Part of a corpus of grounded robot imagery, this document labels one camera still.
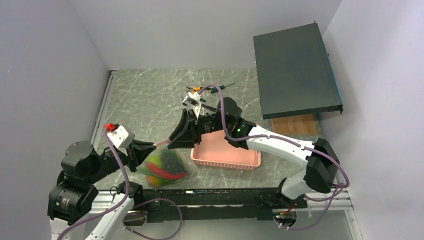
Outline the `clear zip top bag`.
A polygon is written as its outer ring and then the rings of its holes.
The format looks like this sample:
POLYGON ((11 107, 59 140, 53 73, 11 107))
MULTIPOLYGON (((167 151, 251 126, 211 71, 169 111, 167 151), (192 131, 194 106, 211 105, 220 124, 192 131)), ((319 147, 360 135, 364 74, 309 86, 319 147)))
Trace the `clear zip top bag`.
POLYGON ((156 149, 138 166, 134 177, 153 188, 167 187, 195 175, 187 159, 175 149, 168 149, 169 139, 158 142, 156 149))

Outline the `dark grape bunch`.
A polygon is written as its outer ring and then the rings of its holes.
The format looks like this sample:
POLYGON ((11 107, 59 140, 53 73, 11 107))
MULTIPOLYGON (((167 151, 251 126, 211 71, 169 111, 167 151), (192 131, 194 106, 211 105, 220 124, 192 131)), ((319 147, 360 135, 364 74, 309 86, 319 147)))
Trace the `dark grape bunch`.
POLYGON ((183 160, 179 157, 179 155, 174 150, 163 149, 160 153, 162 167, 167 164, 178 164, 182 165, 185 169, 185 164, 183 160))

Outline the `red chili pepper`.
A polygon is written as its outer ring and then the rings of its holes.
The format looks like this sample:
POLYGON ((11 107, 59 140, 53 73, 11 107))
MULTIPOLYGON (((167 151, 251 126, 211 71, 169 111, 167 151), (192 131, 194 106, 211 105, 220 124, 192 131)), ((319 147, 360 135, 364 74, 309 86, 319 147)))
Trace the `red chili pepper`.
POLYGON ((187 170, 180 164, 166 164, 161 168, 157 167, 154 164, 147 163, 147 168, 150 169, 155 175, 168 179, 168 180, 178 180, 186 177, 189 173, 187 170))

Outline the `pink plastic basket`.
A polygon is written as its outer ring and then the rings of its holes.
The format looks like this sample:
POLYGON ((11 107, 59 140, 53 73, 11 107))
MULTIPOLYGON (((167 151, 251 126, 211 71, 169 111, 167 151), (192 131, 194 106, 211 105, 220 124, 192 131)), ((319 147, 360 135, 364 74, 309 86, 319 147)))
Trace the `pink plastic basket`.
POLYGON ((252 171, 261 165, 259 151, 232 146, 223 130, 203 134, 201 142, 191 149, 190 157, 198 166, 252 171))

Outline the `green red mango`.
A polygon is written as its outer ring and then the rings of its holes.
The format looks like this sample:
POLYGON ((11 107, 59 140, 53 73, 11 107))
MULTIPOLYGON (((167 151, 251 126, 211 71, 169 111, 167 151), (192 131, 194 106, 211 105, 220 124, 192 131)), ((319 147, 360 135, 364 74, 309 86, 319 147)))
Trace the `green red mango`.
POLYGON ((147 175, 145 177, 145 180, 147 181, 147 183, 152 186, 152 187, 162 187, 162 186, 167 186, 170 184, 170 181, 166 178, 162 178, 159 176, 153 176, 153 175, 147 175))

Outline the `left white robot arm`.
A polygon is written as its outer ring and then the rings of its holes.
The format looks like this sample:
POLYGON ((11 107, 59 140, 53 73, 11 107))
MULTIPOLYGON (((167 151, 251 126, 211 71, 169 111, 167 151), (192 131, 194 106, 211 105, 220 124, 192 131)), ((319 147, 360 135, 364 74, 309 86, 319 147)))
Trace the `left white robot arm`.
POLYGON ((156 150, 152 142, 133 140, 128 154, 114 146, 98 154, 89 141, 78 141, 65 151, 61 161, 62 170, 56 185, 48 195, 47 215, 50 218, 53 240, 78 240, 83 237, 81 225, 100 218, 95 229, 87 236, 89 240, 106 240, 111 231, 129 210, 139 209, 145 200, 143 187, 135 182, 124 181, 116 187, 109 209, 90 215, 99 194, 95 183, 125 166, 135 172, 149 154, 156 150))

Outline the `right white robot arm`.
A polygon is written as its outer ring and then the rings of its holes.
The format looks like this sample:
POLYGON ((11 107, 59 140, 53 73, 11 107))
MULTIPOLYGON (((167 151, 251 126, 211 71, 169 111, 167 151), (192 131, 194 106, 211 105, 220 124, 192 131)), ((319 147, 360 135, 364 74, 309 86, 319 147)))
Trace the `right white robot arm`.
POLYGON ((280 182, 275 194, 280 207, 289 207, 299 196, 311 191, 331 192, 340 161, 327 140, 318 138, 313 142, 276 134, 245 120, 241 113, 230 97, 222 98, 213 114, 199 115, 194 109, 185 108, 167 147, 192 149, 202 142, 203 135, 223 131, 225 140, 234 148, 269 153, 303 168, 280 182))

